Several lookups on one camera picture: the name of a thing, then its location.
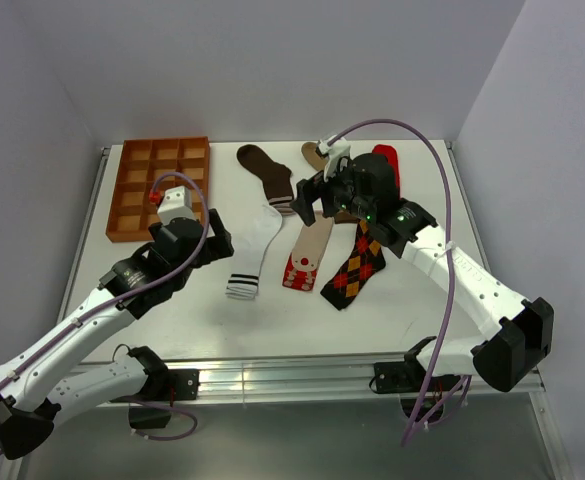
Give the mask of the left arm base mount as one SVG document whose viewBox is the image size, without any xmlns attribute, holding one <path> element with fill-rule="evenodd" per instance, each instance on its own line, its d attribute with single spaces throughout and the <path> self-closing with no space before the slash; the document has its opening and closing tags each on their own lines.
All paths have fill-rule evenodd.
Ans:
<svg viewBox="0 0 585 480">
<path fill-rule="evenodd" d="M 144 401 L 167 401 L 174 407 L 177 400 L 195 400 L 199 388 L 197 369 L 170 370 L 166 363 L 149 347 L 130 347 L 119 344 L 115 347 L 112 360 L 136 358 L 148 374 L 149 387 L 141 389 L 139 397 Z M 173 413 L 159 409 L 130 406 L 128 408 L 129 426 L 136 431 L 148 433 L 150 430 L 164 429 L 170 423 Z"/>
</svg>

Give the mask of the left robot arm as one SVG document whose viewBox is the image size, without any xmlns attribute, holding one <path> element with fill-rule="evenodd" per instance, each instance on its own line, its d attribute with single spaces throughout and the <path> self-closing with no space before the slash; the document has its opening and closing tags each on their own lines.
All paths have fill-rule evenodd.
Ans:
<svg viewBox="0 0 585 480">
<path fill-rule="evenodd" d="M 231 235 L 216 210 L 207 223 L 155 223 L 152 239 L 116 262 L 85 301 L 35 345 L 0 365 L 0 455 L 24 457 L 67 420 L 112 400 L 161 398 L 172 382 L 149 347 L 77 376 L 75 366 L 115 333 L 181 290 L 191 274 L 229 258 Z"/>
</svg>

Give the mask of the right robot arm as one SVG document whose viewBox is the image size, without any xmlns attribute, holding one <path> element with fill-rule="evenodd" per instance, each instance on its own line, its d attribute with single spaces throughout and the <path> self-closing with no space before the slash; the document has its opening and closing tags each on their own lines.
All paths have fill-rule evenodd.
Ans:
<svg viewBox="0 0 585 480">
<path fill-rule="evenodd" d="M 366 236 L 413 265 L 448 294 L 478 329 L 475 337 L 427 337 L 404 355 L 394 379 L 399 392 L 424 390 L 438 377 L 479 376 L 500 392 L 511 391 L 551 350 L 554 310 L 511 290 L 446 236 L 435 218 L 401 197 L 393 168 L 380 154 L 342 158 L 331 176 L 298 182 L 293 210 L 303 223 L 347 212 L 364 221 Z"/>
</svg>

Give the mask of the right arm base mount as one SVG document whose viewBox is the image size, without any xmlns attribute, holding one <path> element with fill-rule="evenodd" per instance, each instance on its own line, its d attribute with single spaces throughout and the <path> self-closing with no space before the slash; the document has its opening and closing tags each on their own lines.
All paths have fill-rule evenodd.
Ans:
<svg viewBox="0 0 585 480">
<path fill-rule="evenodd" d="M 374 375 L 368 388 L 375 394 L 418 394 L 426 374 L 426 369 L 416 360 L 416 355 L 428 344 L 435 341 L 434 336 L 426 337 L 413 346 L 400 361 L 377 362 L 373 365 Z M 432 409 L 461 379 L 460 376 L 434 376 L 430 380 L 422 406 L 416 420 Z"/>
</svg>

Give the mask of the white sock with black stripes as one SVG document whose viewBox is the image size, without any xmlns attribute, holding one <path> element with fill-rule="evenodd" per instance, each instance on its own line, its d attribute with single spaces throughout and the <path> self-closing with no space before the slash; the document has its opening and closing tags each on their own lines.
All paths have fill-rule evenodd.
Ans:
<svg viewBox="0 0 585 480">
<path fill-rule="evenodd" d="M 266 251 L 282 224 L 283 218 L 279 211 L 264 204 L 243 232 L 232 240 L 234 254 L 225 290 L 228 298 L 255 299 Z"/>
</svg>

